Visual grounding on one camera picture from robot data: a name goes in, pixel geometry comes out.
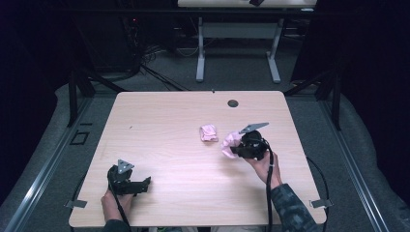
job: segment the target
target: camouflage sleeve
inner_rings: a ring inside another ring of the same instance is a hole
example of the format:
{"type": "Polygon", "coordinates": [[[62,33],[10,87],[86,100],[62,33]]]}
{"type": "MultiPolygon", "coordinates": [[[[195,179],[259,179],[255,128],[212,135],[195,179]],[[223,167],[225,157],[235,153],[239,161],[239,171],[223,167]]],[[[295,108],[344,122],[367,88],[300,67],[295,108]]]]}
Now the camouflage sleeve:
{"type": "Polygon", "coordinates": [[[122,220],[108,220],[102,232],[129,232],[130,228],[122,220]]]}
{"type": "Polygon", "coordinates": [[[282,223],[282,231],[319,231],[310,212],[289,185],[283,184],[272,189],[271,196],[282,223]]]}

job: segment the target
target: wooden table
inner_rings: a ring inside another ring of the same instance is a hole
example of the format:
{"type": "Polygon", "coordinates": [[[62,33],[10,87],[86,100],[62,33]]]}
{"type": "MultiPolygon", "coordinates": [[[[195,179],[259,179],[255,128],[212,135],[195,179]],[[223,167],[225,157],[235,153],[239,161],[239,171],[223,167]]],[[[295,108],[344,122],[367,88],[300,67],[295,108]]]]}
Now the wooden table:
{"type": "Polygon", "coordinates": [[[283,94],[210,91],[119,94],[78,196],[88,204],[73,209],[70,225],[104,226],[100,199],[117,160],[135,165],[133,182],[152,177],[148,192],[133,199],[132,226],[267,224],[265,185],[247,162],[220,149],[230,132],[262,122],[270,123],[259,131],[278,154],[282,180],[323,223],[323,209],[309,206],[319,195],[283,94]],[[217,128],[219,142],[201,141],[206,124],[217,128]]]}
{"type": "MultiPolygon", "coordinates": [[[[264,0],[258,7],[249,3],[249,0],[178,0],[181,8],[223,8],[229,9],[312,9],[316,0],[264,0]]],[[[245,22],[205,22],[202,17],[198,19],[198,65],[196,68],[196,81],[202,82],[205,75],[204,38],[247,38],[247,39],[273,39],[270,51],[266,52],[269,69],[274,83],[280,83],[275,56],[282,31],[283,19],[278,23],[245,23],[245,22]]]]}

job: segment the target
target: metal rail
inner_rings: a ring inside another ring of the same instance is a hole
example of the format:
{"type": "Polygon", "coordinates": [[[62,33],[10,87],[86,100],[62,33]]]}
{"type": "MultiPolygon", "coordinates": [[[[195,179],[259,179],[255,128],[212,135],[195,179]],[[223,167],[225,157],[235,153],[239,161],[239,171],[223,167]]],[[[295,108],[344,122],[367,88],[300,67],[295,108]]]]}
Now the metal rail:
{"type": "Polygon", "coordinates": [[[15,211],[15,214],[6,227],[6,231],[19,232],[24,230],[25,224],[27,223],[37,203],[42,197],[47,184],[51,180],[58,164],[60,163],[60,160],[63,157],[63,152],[67,144],[75,134],[75,130],[80,122],[80,119],[89,108],[91,101],[92,99],[89,98],[84,99],[78,110],[78,119],[74,122],[72,127],[67,128],[64,132],[63,136],[57,144],[53,155],[46,161],[36,180],[33,182],[33,185],[27,191],[27,194],[22,200],[20,206],[15,211]]]}
{"type": "Polygon", "coordinates": [[[362,200],[363,206],[367,212],[370,223],[373,226],[374,231],[388,232],[389,228],[384,221],[380,211],[377,207],[376,202],[373,199],[373,196],[370,190],[367,187],[365,179],[362,176],[362,173],[357,165],[352,152],[350,151],[346,141],[344,140],[343,133],[341,130],[337,130],[333,124],[332,117],[330,115],[330,107],[326,102],[319,102],[320,108],[322,109],[325,118],[332,129],[332,132],[337,139],[338,145],[342,151],[342,159],[346,165],[347,172],[349,173],[352,183],[356,188],[356,192],[359,194],[360,199],[362,200]]]}

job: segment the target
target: black cable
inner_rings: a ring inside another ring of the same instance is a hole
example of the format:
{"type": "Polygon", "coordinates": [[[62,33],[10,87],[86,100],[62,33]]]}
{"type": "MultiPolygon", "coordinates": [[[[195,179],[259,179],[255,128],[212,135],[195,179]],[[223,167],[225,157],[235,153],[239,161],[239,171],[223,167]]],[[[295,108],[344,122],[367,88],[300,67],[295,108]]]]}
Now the black cable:
{"type": "MultiPolygon", "coordinates": [[[[75,201],[75,199],[77,198],[77,193],[78,193],[79,187],[81,186],[82,182],[84,181],[86,175],[87,175],[87,173],[82,175],[82,177],[79,180],[77,186],[75,187],[75,190],[74,190],[74,193],[73,193],[73,196],[72,196],[72,201],[75,201]]],[[[74,228],[72,226],[70,226],[70,230],[72,232],[74,232],[74,228]]]]}
{"type": "Polygon", "coordinates": [[[272,180],[272,173],[274,171],[274,153],[272,152],[271,146],[269,146],[268,141],[263,139],[262,141],[268,145],[269,150],[269,169],[268,169],[268,177],[266,179],[266,200],[268,204],[268,217],[269,217],[269,225],[268,231],[272,231],[272,197],[271,197],[271,180],[272,180]]]}
{"type": "Polygon", "coordinates": [[[130,223],[127,219],[127,216],[126,216],[126,213],[124,212],[123,207],[121,206],[120,201],[118,200],[117,193],[115,192],[114,188],[112,187],[111,180],[109,178],[110,176],[111,176],[110,175],[110,170],[108,170],[108,175],[107,175],[107,177],[108,177],[107,178],[108,179],[108,189],[112,192],[112,195],[114,196],[115,202],[117,203],[118,211],[120,212],[121,218],[123,218],[123,222],[129,227],[129,230],[131,232],[132,230],[131,230],[130,223]]]}
{"type": "Polygon", "coordinates": [[[154,78],[158,79],[159,81],[161,81],[162,83],[165,84],[165,87],[169,90],[169,88],[166,86],[170,85],[172,87],[174,87],[175,89],[179,90],[179,91],[184,91],[184,90],[189,90],[187,87],[179,84],[178,82],[176,82],[175,80],[162,75],[158,72],[155,72],[153,70],[151,70],[150,68],[146,67],[145,65],[141,65],[141,68],[144,69],[147,73],[149,73],[151,76],[153,76],[154,78]]]}
{"type": "MultiPolygon", "coordinates": [[[[317,169],[320,176],[322,177],[323,184],[324,184],[325,190],[326,190],[326,199],[329,199],[329,188],[328,188],[328,183],[326,182],[325,175],[323,175],[322,170],[319,168],[319,166],[310,157],[307,156],[307,160],[310,161],[314,165],[314,167],[317,169]]],[[[326,231],[326,225],[328,223],[329,207],[325,208],[325,214],[326,214],[326,221],[325,221],[325,223],[323,223],[323,232],[326,231]]]]}

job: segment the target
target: pink tissue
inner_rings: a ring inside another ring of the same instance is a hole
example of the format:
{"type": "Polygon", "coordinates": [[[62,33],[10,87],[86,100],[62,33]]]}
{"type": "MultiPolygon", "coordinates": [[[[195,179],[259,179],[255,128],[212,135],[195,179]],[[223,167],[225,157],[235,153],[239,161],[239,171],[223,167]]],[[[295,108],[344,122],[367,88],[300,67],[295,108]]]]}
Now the pink tissue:
{"type": "Polygon", "coordinates": [[[214,125],[204,125],[199,129],[202,141],[218,142],[217,129],[214,125]]]}
{"type": "Polygon", "coordinates": [[[238,147],[239,144],[241,144],[241,138],[242,136],[239,134],[238,131],[234,131],[228,134],[223,140],[222,144],[220,145],[222,148],[222,152],[231,159],[237,158],[238,155],[233,154],[230,150],[230,147],[238,147]]]}

